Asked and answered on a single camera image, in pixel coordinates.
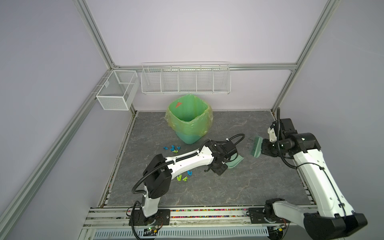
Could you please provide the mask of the mint green hand brush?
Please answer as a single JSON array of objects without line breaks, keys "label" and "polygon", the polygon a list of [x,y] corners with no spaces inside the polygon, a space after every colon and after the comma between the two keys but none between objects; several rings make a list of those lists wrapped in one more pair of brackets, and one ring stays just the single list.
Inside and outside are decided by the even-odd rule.
[{"label": "mint green hand brush", "polygon": [[254,139],[254,145],[251,150],[251,155],[254,158],[259,158],[262,153],[262,144],[263,144],[263,138],[260,136],[256,136]]}]

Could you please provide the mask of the mint green dustpan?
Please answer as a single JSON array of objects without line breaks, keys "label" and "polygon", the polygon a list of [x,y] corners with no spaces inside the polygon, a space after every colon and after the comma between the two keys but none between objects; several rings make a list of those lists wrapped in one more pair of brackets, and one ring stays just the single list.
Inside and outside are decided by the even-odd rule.
[{"label": "mint green dustpan", "polygon": [[232,155],[230,160],[228,162],[225,162],[225,164],[228,166],[229,169],[233,169],[234,167],[236,167],[242,160],[244,159],[244,157],[242,157],[241,155],[239,155],[238,153],[236,153],[235,155]]}]

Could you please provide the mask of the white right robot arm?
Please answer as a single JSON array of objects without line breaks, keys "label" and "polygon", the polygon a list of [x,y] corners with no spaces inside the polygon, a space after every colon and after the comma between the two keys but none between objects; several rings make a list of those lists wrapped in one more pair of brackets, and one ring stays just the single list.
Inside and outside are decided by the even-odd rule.
[{"label": "white right robot arm", "polygon": [[267,200],[265,219],[269,222],[285,219],[304,228],[313,240],[334,240],[353,235],[368,225],[362,213],[355,212],[336,184],[324,159],[317,138],[311,133],[298,133],[291,119],[281,119],[268,128],[261,153],[279,157],[297,171],[308,188],[315,209],[300,207],[282,198]]}]

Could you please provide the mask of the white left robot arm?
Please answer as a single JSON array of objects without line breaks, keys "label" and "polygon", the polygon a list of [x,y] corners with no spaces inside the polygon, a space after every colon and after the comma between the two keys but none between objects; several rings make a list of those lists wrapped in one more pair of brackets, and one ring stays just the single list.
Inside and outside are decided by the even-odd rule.
[{"label": "white left robot arm", "polygon": [[132,188],[133,194],[143,196],[140,209],[144,217],[157,214],[160,198],[169,191],[171,181],[182,173],[207,166],[207,172],[222,175],[228,169],[228,163],[240,158],[237,145],[244,138],[245,134],[237,134],[224,141],[209,139],[186,154],[172,157],[156,155]]}]

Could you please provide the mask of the blue green scraps near bin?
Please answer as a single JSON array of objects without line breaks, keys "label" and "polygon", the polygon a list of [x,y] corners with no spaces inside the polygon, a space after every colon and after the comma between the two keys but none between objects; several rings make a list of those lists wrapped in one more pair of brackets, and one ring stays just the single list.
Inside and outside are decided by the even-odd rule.
[{"label": "blue green scraps near bin", "polygon": [[169,151],[171,151],[172,153],[178,153],[179,150],[181,149],[181,147],[171,145],[170,147],[164,146],[163,149],[164,149],[164,150],[169,150]]}]

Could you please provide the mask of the lime green scrap pair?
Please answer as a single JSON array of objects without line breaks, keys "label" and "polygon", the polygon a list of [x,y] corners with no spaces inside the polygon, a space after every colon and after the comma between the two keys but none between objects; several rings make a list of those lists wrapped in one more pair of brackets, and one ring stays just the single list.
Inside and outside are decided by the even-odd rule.
[{"label": "lime green scrap pair", "polygon": [[181,182],[181,181],[186,182],[187,180],[188,180],[188,176],[184,176],[184,177],[182,175],[177,176],[178,182]]}]

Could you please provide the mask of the green lined trash bin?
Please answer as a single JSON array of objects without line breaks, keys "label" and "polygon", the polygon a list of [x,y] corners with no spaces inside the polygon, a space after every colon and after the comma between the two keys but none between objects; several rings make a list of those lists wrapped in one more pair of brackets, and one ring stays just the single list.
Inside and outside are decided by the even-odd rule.
[{"label": "green lined trash bin", "polygon": [[165,120],[176,135],[188,145],[208,133],[213,124],[212,107],[195,95],[185,95],[169,104]]}]

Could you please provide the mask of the small white mesh basket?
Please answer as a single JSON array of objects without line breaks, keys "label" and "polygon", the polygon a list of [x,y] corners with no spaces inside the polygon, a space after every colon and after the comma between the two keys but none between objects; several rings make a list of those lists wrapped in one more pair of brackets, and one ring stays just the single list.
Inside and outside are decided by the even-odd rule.
[{"label": "small white mesh basket", "polygon": [[104,110],[129,111],[139,86],[136,71],[112,70],[96,97]]}]

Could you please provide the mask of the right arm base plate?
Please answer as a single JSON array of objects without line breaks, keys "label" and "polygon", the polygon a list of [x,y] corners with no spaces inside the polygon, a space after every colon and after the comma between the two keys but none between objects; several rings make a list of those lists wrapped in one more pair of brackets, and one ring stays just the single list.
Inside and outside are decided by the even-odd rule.
[{"label": "right arm base plate", "polygon": [[277,217],[273,211],[265,210],[264,207],[249,208],[247,216],[252,224],[286,224],[282,218]]}]

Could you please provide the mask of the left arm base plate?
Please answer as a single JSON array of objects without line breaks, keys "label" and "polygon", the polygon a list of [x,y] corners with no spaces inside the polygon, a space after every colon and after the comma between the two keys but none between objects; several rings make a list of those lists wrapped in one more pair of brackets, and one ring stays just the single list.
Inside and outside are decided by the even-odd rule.
[{"label": "left arm base plate", "polygon": [[153,216],[145,217],[143,210],[135,209],[130,217],[129,225],[137,226],[168,226],[171,220],[170,209],[159,209]]}]

